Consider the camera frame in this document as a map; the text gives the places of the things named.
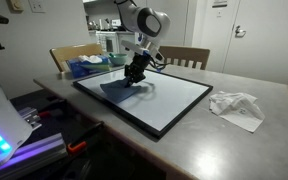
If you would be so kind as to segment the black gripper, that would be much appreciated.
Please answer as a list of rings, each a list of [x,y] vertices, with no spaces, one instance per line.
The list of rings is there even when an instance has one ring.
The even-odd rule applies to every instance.
[[[144,70],[148,66],[151,57],[149,55],[135,54],[130,65],[124,68],[124,76],[126,77],[125,87],[136,85],[145,79]]]

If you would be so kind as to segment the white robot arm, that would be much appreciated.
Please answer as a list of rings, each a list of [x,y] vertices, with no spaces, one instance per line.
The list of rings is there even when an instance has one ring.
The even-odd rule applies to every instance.
[[[122,26],[130,32],[138,33],[140,43],[122,40],[126,50],[134,52],[130,65],[125,66],[126,87],[146,78],[144,70],[151,65],[156,70],[165,68],[164,56],[159,51],[161,40],[170,28],[170,18],[164,12],[149,7],[139,7],[133,0],[114,0],[117,5]]]

